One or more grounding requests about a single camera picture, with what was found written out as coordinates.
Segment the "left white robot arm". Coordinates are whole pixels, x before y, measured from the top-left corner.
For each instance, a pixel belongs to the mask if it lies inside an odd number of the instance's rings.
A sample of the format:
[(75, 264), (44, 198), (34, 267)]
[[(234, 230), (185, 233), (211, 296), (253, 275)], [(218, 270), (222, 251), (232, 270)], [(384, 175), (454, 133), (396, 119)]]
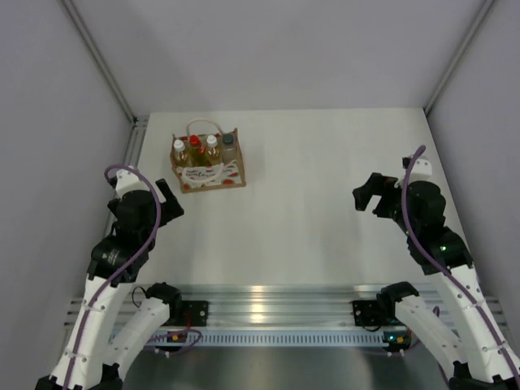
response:
[(184, 214), (164, 179), (151, 183), (136, 168), (109, 166), (106, 181), (116, 196), (110, 233), (91, 252), (81, 308), (52, 372), (38, 389), (121, 389), (127, 373), (154, 333), (182, 319), (181, 292), (166, 283), (145, 291), (137, 312), (115, 331), (125, 298), (150, 258), (159, 228)]

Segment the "burlap watermelon canvas bag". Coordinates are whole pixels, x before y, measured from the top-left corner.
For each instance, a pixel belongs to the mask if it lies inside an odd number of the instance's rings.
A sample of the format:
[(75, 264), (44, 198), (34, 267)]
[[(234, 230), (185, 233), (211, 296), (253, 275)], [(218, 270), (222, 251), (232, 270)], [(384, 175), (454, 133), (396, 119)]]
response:
[[(225, 133), (232, 133), (235, 136), (237, 155), (236, 160), (229, 164), (223, 162), (222, 156), (222, 136)], [(206, 138), (214, 135), (218, 139), (222, 162), (219, 165), (211, 166), (207, 160), (205, 167), (195, 167), (190, 153), (189, 137), (196, 135), (201, 139), (206, 151)], [(177, 167), (173, 158), (173, 143), (175, 139), (181, 139), (186, 146), (189, 154), (189, 166)], [(171, 170), (180, 183), (182, 193), (198, 193), (216, 189), (243, 188), (246, 186), (245, 165), (241, 145), (239, 142), (239, 132), (235, 128), (230, 132), (224, 131), (221, 126), (212, 119), (196, 118), (188, 122), (185, 126), (183, 136), (172, 137), (170, 150)]]

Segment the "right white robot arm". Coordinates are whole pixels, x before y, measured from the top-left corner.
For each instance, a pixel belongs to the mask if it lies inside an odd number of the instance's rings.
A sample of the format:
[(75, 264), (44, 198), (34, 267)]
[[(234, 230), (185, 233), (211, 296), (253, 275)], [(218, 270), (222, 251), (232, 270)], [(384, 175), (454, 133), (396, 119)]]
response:
[(436, 359), (451, 389), (517, 389), (519, 357), (494, 319), (464, 240), (445, 222), (446, 200), (432, 183), (424, 158), (404, 158), (402, 179), (370, 174), (353, 190), (354, 206), (391, 219), (403, 231), (409, 254), (439, 294), (453, 321), (448, 327), (409, 282), (376, 296), (379, 316), (407, 326)]

